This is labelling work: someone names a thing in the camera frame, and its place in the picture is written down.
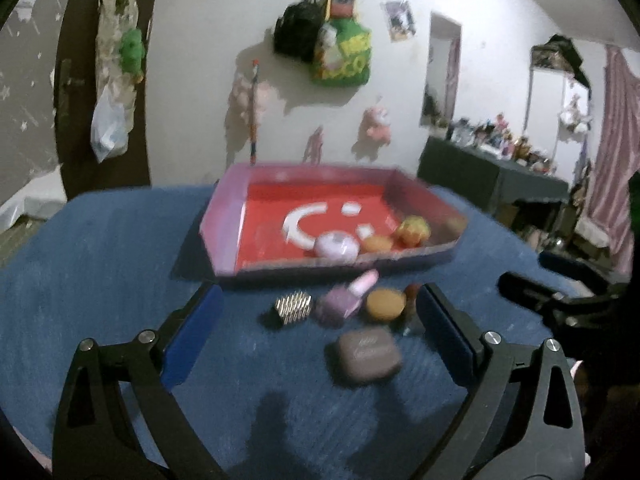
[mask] striped gold object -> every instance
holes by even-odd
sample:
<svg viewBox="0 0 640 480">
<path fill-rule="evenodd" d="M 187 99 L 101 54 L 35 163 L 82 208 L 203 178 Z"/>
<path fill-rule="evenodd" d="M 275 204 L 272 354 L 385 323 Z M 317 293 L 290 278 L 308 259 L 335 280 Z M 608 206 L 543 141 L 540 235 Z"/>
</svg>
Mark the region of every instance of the striped gold object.
<svg viewBox="0 0 640 480">
<path fill-rule="evenodd" d="M 298 290 L 278 298 L 274 307 L 283 325 L 296 323 L 311 314 L 311 295 Z"/>
</svg>

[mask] blue gripper pad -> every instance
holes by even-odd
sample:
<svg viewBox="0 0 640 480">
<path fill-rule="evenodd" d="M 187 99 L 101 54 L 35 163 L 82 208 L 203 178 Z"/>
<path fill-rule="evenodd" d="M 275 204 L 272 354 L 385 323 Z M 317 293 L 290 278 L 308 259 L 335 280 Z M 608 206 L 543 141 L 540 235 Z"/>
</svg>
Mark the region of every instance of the blue gripper pad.
<svg viewBox="0 0 640 480">
<path fill-rule="evenodd" d="M 213 285 L 167 345 L 160 381 L 168 392 L 187 380 L 204 343 L 220 319 L 223 308 L 222 289 Z"/>
<path fill-rule="evenodd" d="M 422 286 L 418 291 L 415 307 L 418 317 L 426 329 L 427 338 L 435 343 L 453 381 L 458 386 L 469 388 L 477 382 L 476 354 L 452 316 L 456 316 L 456 318 L 467 317 L 468 322 L 473 322 L 467 314 L 456 311 L 450 304 L 449 308 L 452 312 L 448 312 L 447 307 L 443 305 L 445 302 L 449 304 L 436 286 L 430 285 L 429 288 Z"/>
</svg>

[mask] gray wall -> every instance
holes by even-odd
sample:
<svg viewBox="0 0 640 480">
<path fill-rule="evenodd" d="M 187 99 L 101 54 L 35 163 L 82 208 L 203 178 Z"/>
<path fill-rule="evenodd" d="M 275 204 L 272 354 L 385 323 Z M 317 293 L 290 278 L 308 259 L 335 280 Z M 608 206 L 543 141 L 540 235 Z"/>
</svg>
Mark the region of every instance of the gray wall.
<svg viewBox="0 0 640 480">
<path fill-rule="evenodd" d="M 36 0 L 29 22 L 14 11 L 0 30 L 0 204 L 58 164 L 49 75 L 66 1 Z"/>
</svg>

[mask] white plastic bag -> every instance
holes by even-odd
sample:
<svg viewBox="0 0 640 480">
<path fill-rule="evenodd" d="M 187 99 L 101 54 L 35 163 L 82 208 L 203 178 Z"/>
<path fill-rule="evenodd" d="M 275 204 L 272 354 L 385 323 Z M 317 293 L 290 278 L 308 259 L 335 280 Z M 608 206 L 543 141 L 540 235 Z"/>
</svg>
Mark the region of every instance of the white plastic bag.
<svg viewBox="0 0 640 480">
<path fill-rule="evenodd" d="M 95 158 L 102 162 L 105 158 L 122 155 L 128 144 L 124 106 L 115 102 L 109 86 L 105 85 L 91 121 L 91 147 Z"/>
</svg>

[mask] colorful pole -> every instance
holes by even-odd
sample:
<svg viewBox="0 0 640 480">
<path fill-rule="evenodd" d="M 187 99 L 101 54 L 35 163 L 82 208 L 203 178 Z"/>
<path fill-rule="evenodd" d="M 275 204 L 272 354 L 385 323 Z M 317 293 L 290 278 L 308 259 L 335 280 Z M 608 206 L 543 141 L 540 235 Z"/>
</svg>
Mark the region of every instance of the colorful pole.
<svg viewBox="0 0 640 480">
<path fill-rule="evenodd" d="M 257 99 L 257 91 L 258 91 L 258 72 L 260 72 L 260 66 L 258 65 L 258 60 L 254 59 L 254 78 L 251 83 L 251 123 L 249 124 L 249 140 L 251 141 L 251 157 L 250 162 L 251 165 L 255 165 L 255 156 L 256 156 L 256 142 L 258 137 L 258 124 L 256 123 L 256 99 Z"/>
</svg>

